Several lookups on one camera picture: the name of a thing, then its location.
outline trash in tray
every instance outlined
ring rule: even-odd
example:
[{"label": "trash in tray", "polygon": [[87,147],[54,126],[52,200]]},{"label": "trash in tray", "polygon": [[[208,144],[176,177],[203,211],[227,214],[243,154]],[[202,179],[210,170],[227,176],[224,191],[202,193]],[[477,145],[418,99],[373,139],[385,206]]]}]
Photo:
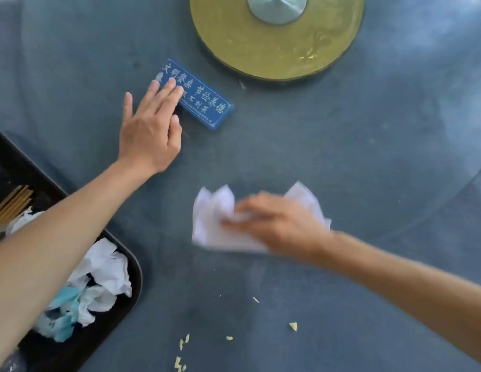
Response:
[{"label": "trash in tray", "polygon": [[[32,208],[28,208],[8,225],[6,235],[17,231],[41,213],[33,214]],[[106,238],[94,243],[39,317],[33,330],[56,342],[64,342],[71,337],[77,322],[82,326],[93,323],[95,317],[90,311],[106,312],[115,304],[116,295],[132,296],[127,267],[127,257],[116,251],[115,244]],[[90,281],[88,274],[94,279],[95,286],[87,286]]]}]

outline black tray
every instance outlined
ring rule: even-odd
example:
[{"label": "black tray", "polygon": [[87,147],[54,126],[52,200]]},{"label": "black tray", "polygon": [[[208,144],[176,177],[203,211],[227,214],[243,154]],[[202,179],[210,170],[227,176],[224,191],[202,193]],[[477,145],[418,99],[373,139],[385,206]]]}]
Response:
[{"label": "black tray", "polygon": [[[0,133],[0,201],[20,184],[27,184],[34,190],[31,205],[36,210],[45,210],[67,197],[61,188]],[[142,270],[137,259],[108,231],[104,230],[100,237],[106,237],[117,246],[120,253],[127,256],[132,297],[118,295],[111,310],[93,313],[95,322],[85,328],[77,323],[73,335],[65,342],[57,343],[32,331],[28,332],[19,347],[29,371],[78,370],[136,305],[142,290]]]}]

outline used napkin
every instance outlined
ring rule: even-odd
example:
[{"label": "used napkin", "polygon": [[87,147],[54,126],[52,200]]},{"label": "used napkin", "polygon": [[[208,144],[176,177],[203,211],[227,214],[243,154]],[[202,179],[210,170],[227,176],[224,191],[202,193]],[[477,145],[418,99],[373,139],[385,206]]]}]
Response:
[{"label": "used napkin", "polygon": [[[299,202],[316,219],[330,228],[331,219],[324,217],[317,198],[299,181],[289,189],[285,197]],[[192,242],[210,250],[267,252],[264,244],[249,235],[230,232],[221,226],[224,219],[241,221],[250,218],[250,214],[234,214],[234,206],[234,194],[228,185],[214,193],[204,187],[201,188],[192,211]]]}]

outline hand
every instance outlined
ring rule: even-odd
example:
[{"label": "hand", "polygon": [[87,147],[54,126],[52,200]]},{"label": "hand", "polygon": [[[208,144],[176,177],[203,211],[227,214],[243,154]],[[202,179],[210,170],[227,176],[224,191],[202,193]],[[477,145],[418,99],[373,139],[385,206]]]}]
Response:
[{"label": "hand", "polygon": [[316,263],[316,259],[332,247],[333,232],[312,213],[284,197],[262,192],[240,201],[235,212],[251,212],[255,218],[244,222],[225,221],[223,226],[250,234],[275,253]]},{"label": "hand", "polygon": [[163,172],[181,148],[182,127],[173,114],[182,97],[183,88],[170,80],[158,91],[159,82],[152,81],[135,115],[132,94],[123,102],[123,122],[120,130],[118,161],[130,163],[151,176]]}]

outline crumpled tissue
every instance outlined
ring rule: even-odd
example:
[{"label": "crumpled tissue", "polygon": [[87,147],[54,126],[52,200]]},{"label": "crumpled tissue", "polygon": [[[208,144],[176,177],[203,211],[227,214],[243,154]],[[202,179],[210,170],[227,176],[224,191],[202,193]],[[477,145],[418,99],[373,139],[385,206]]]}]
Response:
[{"label": "crumpled tissue", "polygon": [[[324,217],[317,198],[299,181],[289,189],[285,197],[299,202],[330,228],[332,220]],[[234,214],[234,207],[234,194],[228,185],[214,193],[201,188],[192,210],[192,242],[210,250],[268,252],[264,244],[249,235],[234,233],[222,227],[221,221],[224,219],[242,221],[252,217],[250,214]]]},{"label": "crumpled tissue", "polygon": [[[17,231],[41,213],[32,214],[32,208],[28,208],[8,225],[6,235]],[[56,342],[63,342],[72,335],[76,322],[82,326],[93,323],[95,317],[89,311],[106,312],[115,304],[116,295],[132,296],[127,267],[127,257],[116,251],[115,244],[106,238],[97,241],[33,329]],[[90,281],[88,274],[92,275],[95,286],[87,287]]]}]

